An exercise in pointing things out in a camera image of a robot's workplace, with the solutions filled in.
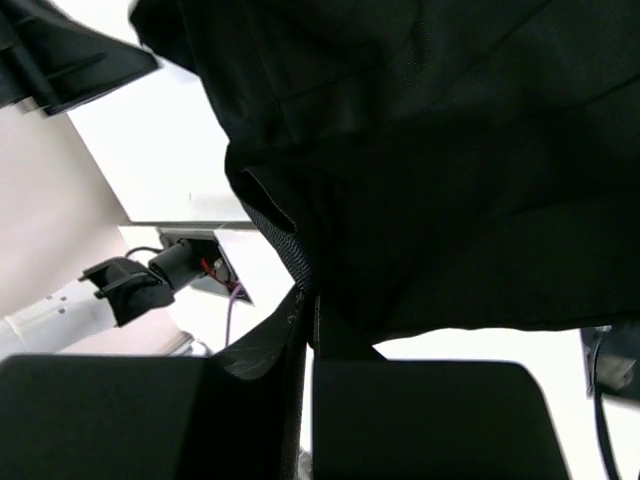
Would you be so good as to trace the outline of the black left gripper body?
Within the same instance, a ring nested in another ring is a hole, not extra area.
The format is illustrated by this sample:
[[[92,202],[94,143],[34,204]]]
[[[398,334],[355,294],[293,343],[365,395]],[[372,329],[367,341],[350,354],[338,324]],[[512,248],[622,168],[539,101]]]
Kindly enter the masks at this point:
[[[1,3],[1,106],[65,113],[158,69],[146,51],[88,29],[48,1]]]

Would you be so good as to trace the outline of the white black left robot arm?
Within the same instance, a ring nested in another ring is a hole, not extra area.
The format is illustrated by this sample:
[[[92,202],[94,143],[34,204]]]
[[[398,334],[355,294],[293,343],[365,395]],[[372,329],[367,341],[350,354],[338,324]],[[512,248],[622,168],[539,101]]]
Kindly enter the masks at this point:
[[[1,104],[33,99],[46,116],[107,95],[158,68],[154,57],[81,26],[47,1],[1,4]],[[1,355],[56,353],[123,327],[203,277],[194,241],[179,239],[148,264],[113,257],[1,323]]]

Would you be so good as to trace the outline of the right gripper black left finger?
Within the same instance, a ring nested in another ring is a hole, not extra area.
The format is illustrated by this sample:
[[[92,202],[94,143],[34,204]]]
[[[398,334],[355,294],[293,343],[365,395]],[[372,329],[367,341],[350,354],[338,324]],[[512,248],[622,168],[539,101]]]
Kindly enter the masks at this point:
[[[309,297],[211,357],[20,355],[1,365],[5,479],[293,479]]]

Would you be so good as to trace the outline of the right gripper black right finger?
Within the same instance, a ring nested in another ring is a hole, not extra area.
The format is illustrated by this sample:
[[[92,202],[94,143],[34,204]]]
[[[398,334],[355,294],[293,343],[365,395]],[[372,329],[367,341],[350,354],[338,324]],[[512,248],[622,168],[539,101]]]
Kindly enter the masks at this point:
[[[388,360],[322,300],[313,348],[314,478],[568,478],[523,366]]]

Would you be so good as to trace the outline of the black pleated skirt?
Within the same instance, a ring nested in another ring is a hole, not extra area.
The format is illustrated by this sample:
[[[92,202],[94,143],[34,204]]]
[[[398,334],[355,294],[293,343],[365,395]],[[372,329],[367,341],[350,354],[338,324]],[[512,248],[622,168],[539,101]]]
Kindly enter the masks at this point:
[[[635,1],[141,1],[296,283],[373,342],[639,313]]]

